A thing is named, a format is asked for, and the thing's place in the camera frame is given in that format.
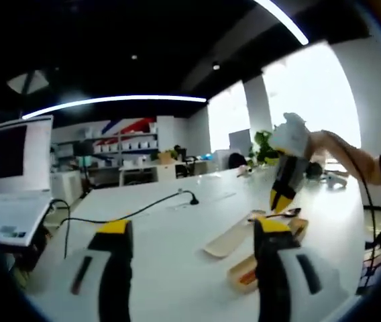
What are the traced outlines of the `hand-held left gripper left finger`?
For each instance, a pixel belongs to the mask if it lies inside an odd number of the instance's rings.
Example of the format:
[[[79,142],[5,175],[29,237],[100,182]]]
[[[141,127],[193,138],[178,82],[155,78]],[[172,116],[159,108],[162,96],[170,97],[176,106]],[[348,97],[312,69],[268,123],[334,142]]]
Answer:
[[[132,259],[132,222],[102,225],[59,266],[59,320],[130,321]]]

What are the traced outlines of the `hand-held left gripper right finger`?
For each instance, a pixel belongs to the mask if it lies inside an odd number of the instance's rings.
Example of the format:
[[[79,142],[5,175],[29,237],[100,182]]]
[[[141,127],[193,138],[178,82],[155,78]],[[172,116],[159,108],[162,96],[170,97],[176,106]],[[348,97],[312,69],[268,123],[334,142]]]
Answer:
[[[281,222],[255,217],[254,257],[259,321],[324,321],[350,297],[338,270]]]

